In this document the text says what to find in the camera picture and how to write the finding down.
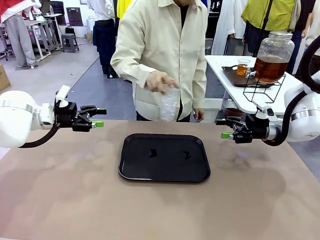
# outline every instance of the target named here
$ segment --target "red jacket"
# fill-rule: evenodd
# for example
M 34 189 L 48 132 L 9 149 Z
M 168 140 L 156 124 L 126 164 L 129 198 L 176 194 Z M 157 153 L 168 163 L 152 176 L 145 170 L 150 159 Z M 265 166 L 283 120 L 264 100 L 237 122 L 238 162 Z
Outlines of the red jacket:
M 0 23 L 1 23 L 1 15 L 4 14 L 7 9 L 12 6 L 21 3 L 23 0 L 0 0 Z

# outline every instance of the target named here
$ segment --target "gray pants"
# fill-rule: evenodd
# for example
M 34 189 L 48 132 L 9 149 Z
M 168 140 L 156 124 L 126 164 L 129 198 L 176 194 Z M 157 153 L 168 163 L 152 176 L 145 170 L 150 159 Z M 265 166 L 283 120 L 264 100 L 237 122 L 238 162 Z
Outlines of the gray pants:
M 36 58 L 31 39 L 22 16 L 13 15 L 4 21 L 18 67 L 34 65 Z
M 230 37 L 227 55 L 229 55 L 229 56 L 242 56 L 243 53 L 244 53 L 244 56 L 251 56 L 251 53 L 248 52 L 247 46 L 245 46 L 245 50 L 244 50 L 244 45 L 242 43 L 242 39 Z

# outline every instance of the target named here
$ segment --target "black undershirt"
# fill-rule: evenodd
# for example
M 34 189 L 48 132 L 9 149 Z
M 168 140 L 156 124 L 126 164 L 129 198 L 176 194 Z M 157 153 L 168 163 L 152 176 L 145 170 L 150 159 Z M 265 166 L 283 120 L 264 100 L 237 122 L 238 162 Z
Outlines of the black undershirt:
M 314 9 L 316 0 L 301 0 L 301 12 L 298 21 L 295 24 L 295 30 L 304 30 L 309 17 Z
M 180 7 L 180 12 L 181 12 L 181 26 L 182 26 L 182 28 L 184 28 L 184 24 L 185 24 L 185 21 L 186 21 L 186 16 L 187 16 L 189 5 L 179 6 L 179 7 Z M 180 109 L 179 109 L 177 121 L 179 120 L 179 118 L 180 118 L 180 116 L 182 114 L 182 111 L 183 111 L 183 105 L 182 105 L 182 101 L 181 101 L 181 98 L 180 98 Z

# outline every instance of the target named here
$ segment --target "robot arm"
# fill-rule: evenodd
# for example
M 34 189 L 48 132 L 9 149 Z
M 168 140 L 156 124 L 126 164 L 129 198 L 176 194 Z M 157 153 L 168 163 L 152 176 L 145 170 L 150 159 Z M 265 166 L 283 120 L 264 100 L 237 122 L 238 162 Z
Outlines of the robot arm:
M 251 143 L 261 139 L 267 145 L 279 146 L 284 141 L 310 141 L 320 135 L 320 83 L 308 71 L 311 59 L 320 47 L 320 36 L 312 42 L 301 61 L 302 84 L 284 95 L 286 111 L 283 119 L 277 118 L 272 108 L 255 102 L 257 112 L 248 114 L 244 121 L 237 117 L 218 120 L 217 125 L 227 125 L 234 133 L 223 133 L 222 138 L 236 143 Z
M 89 132 L 103 127 L 103 122 L 91 121 L 94 115 L 106 115 L 107 110 L 96 106 L 81 106 L 66 100 L 69 86 L 62 86 L 56 93 L 54 105 L 37 105 L 23 91 L 7 91 L 0 95 L 0 146 L 3 148 L 34 148 L 50 138 L 60 128 L 72 128 L 74 132 Z M 26 143 L 32 130 L 50 130 L 38 141 Z

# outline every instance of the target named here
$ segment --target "stool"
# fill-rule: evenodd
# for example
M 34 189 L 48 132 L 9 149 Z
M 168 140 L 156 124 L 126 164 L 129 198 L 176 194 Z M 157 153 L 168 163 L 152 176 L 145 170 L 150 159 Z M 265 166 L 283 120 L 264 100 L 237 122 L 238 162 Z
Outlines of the stool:
M 71 52 L 71 53 L 75 53 L 76 49 L 78 49 L 80 51 L 76 36 L 73 33 L 62 34 L 61 38 L 62 38 L 62 49 L 63 49 L 64 53 L 66 51 Z

